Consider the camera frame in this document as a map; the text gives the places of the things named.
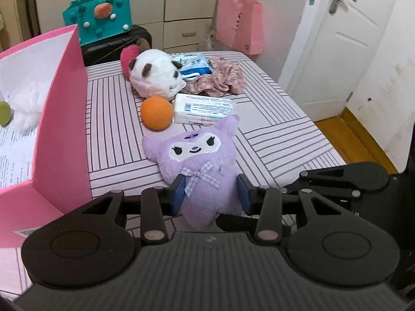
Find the purple plush toy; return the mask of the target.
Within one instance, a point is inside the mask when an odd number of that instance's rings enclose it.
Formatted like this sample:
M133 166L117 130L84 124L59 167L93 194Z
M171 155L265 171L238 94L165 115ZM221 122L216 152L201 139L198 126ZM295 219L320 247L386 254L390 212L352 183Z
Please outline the purple plush toy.
M211 126L160 140L143 137L145 155L157 163L165 182L186 177L185 198L180 209L195 230L209 227L219 214L239 215L237 151L233 142L239 124L228 115Z

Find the white mesh bath sponge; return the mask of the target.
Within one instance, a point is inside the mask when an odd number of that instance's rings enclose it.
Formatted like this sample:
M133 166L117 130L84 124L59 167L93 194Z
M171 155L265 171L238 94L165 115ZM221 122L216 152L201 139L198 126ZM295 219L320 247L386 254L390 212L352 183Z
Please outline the white mesh bath sponge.
M30 134L39 124L50 83L30 82L16 88L7 98L13 110L13 126L23 135Z

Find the green soft ball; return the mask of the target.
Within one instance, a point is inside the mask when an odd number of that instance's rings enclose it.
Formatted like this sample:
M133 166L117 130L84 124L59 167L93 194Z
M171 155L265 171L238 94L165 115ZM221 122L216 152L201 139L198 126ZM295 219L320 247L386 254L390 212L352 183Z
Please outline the green soft ball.
M11 109L9 103L2 100L0 102L0 126L7 126L13 117L13 110Z

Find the orange ball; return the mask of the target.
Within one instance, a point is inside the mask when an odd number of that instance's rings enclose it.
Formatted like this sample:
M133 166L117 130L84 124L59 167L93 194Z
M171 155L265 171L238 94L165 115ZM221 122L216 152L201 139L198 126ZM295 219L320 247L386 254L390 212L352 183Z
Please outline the orange ball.
M161 97L150 97L143 101L140 107L143 124L153 131L167 129L174 116L172 104Z

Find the pink storage box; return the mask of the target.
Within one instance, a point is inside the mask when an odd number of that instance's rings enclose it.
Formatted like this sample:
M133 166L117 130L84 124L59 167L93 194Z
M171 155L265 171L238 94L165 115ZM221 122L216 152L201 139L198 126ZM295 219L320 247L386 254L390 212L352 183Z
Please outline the pink storage box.
M50 81L29 180L1 190L1 247L92 198L86 138L87 73L77 27L53 30L1 53L1 93Z

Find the white wet wipes pack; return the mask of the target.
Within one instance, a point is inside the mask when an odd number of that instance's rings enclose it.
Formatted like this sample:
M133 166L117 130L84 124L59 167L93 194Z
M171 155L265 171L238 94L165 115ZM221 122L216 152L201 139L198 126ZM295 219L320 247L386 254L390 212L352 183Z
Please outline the white wet wipes pack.
M173 101L175 124L209 126L235 115L232 100L178 93Z

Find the white panda plush toy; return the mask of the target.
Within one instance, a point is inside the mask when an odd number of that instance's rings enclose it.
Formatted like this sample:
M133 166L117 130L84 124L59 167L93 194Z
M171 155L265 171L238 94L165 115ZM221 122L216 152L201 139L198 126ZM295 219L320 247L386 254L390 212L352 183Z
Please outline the white panda plush toy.
M145 38L123 48L120 54L122 71L142 98L175 98L185 86L180 69L182 64L169 54L151 48Z

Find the pink floral cloth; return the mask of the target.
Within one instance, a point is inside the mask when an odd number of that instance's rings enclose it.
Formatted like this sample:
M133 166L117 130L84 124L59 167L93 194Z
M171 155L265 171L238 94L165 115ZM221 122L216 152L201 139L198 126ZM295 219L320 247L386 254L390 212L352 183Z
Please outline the pink floral cloth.
M228 93L239 95L245 91L243 70L237 62L215 56L208 59L211 74L202 74L186 83L182 93L219 98Z

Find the blue white tissue pack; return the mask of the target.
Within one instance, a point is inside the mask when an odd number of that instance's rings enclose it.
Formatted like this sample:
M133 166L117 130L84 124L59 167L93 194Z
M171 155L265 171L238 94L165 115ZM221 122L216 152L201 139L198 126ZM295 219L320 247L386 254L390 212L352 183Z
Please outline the blue white tissue pack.
M182 65L180 72L185 81L213 73L209 60L201 53L172 54L172 59Z

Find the black suitcase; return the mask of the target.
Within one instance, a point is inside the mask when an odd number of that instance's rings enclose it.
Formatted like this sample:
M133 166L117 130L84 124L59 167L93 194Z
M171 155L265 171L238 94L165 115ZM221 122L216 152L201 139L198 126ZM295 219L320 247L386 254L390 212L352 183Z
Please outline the black suitcase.
M140 25L133 25L132 29L126 33L87 44L82 47L84 66L119 60L122 50L130 45L135 45L140 38L145 38L152 48L151 34Z

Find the white door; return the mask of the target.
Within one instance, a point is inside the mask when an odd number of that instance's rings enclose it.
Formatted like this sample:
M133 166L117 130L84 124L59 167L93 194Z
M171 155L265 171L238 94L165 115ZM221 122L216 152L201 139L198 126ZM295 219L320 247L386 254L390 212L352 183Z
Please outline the white door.
M370 66L395 0L307 0L279 86L314 122L339 115Z

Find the pink paper bag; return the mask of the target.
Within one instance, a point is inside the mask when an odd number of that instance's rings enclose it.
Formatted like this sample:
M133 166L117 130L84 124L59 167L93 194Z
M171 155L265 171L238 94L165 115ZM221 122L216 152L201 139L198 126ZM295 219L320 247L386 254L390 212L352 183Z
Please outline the pink paper bag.
M262 53L265 36L260 0L218 0L216 39L246 55Z

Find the beige wardrobe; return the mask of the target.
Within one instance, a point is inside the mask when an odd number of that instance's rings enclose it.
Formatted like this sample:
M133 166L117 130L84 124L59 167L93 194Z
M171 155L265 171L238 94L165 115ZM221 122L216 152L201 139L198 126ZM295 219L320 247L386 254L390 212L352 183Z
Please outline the beige wardrobe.
M74 0L1 0L1 48L64 25ZM168 53L196 51L208 34L216 0L129 0L132 22L150 32L153 47Z

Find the teal tote bag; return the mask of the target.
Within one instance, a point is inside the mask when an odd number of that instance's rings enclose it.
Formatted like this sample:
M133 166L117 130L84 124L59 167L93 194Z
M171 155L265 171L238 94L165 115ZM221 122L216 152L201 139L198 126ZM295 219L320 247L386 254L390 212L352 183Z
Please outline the teal tote bag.
M82 46L132 29L129 0L75 0L63 12L65 25L77 25Z

